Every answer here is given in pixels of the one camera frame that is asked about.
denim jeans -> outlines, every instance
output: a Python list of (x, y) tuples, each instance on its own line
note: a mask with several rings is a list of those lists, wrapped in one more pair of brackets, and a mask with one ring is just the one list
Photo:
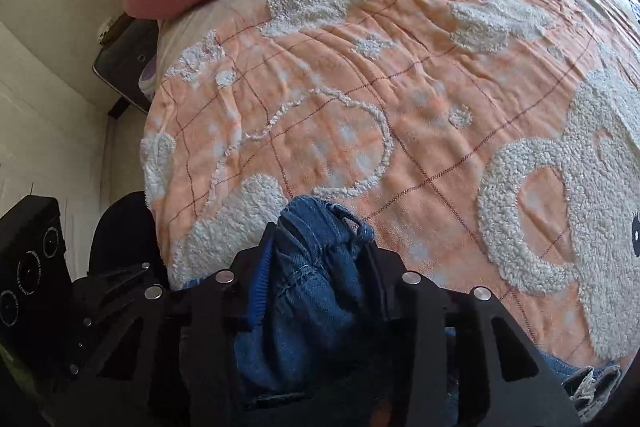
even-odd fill
[[(380, 369), (383, 325), (367, 308), (356, 268), (373, 238), (367, 223), (337, 203), (299, 196), (282, 211), (268, 257), (264, 312), (234, 346), (247, 404), (306, 396), (336, 381), (343, 382), (340, 393), (355, 393), (344, 384), (353, 371), (368, 375), (364, 381), (370, 384), (367, 399), (351, 397), (354, 407), (359, 400), (375, 401), (391, 385), (386, 368)], [(578, 371), (542, 355), (559, 383)], [(450, 384), (457, 410), (457, 382)]]

